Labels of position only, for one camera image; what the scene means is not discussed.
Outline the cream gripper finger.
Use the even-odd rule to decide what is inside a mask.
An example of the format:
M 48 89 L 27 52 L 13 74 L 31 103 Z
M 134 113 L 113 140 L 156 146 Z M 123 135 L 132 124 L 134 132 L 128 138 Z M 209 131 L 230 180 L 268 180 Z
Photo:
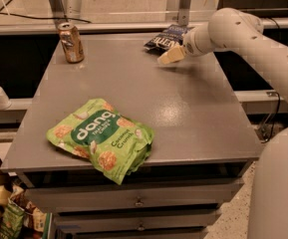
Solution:
M 183 60 L 185 52 L 182 46 L 174 46 L 167 52 L 163 53 L 157 61 L 162 65 L 171 64 Z

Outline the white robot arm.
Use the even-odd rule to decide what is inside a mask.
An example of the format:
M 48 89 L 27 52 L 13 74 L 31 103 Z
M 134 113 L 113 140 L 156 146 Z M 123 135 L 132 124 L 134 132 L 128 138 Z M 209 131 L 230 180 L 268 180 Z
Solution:
M 288 105 L 288 46 L 264 36 L 254 15 L 219 9 L 158 61 L 166 65 L 213 51 L 237 54 Z M 265 144 L 256 162 L 247 239 L 288 239 L 288 127 Z

